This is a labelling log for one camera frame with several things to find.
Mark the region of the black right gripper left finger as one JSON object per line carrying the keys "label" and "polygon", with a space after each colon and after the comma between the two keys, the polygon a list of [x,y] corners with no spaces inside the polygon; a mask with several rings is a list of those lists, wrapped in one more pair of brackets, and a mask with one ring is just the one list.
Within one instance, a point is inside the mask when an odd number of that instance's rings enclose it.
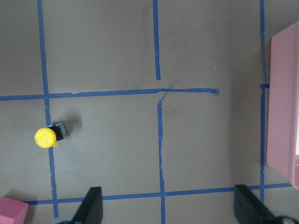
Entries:
{"label": "black right gripper left finger", "polygon": [[103,219],[103,200],[101,187],[91,187],[78,210],[72,224],[100,224]]}

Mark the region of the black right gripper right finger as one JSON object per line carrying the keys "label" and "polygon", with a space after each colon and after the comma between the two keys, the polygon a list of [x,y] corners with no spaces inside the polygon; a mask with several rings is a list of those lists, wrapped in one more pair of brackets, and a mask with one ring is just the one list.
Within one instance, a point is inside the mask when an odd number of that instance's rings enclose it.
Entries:
{"label": "black right gripper right finger", "polygon": [[233,211],[239,224],[274,224],[275,216],[244,184],[236,184]]}

